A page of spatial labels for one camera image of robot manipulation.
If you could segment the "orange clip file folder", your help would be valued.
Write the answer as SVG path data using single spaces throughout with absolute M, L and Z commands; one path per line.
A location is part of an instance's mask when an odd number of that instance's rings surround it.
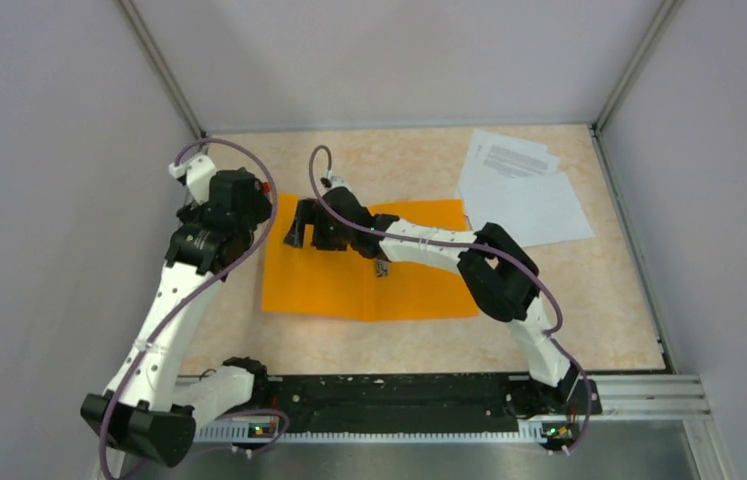
M 356 252 L 284 243 L 299 197 L 281 193 L 265 247 L 261 310 L 365 322 L 467 318 L 478 314 L 456 274 L 415 263 L 376 265 Z

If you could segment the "white paper sheets stack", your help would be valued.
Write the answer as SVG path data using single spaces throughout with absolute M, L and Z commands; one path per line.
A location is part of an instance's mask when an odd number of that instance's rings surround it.
M 455 195 L 473 228 L 495 223 L 523 247 L 593 238 L 559 165 L 544 144 L 476 129 Z

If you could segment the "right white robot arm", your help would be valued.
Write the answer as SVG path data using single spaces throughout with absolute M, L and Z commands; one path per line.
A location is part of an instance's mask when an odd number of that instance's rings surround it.
M 540 280 L 536 263 L 495 223 L 477 231 L 414 224 L 400 216 L 372 213 L 351 187 L 328 174 L 325 191 L 298 201 L 285 244 L 300 248 L 313 229 L 318 250 L 351 249 L 365 259 L 412 263 L 459 276 L 478 309 L 505 324 L 528 363 L 538 404 L 561 412 L 576 397 L 581 369 L 555 340 L 563 325 L 559 301 Z

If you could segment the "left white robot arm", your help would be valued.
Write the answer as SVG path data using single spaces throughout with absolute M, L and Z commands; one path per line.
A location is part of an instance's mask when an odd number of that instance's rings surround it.
M 177 160 L 169 172 L 192 199 L 177 213 L 153 303 L 117 373 L 80 409 L 99 437 L 108 479 L 122 475 L 110 455 L 174 467 L 201 428 L 237 406 L 257 413 L 270 397 L 267 383 L 241 366 L 223 365 L 187 386 L 178 376 L 212 299 L 268 236 L 276 216 L 272 179 L 245 168 L 221 170 L 205 154 Z

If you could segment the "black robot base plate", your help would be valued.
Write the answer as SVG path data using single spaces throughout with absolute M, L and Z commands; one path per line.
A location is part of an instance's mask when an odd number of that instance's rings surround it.
M 293 434 L 513 432 L 538 416 L 602 411 L 595 382 L 574 372 L 550 387 L 520 372 L 270 376 L 249 357 L 223 364 L 255 376 L 244 409 L 285 413 Z

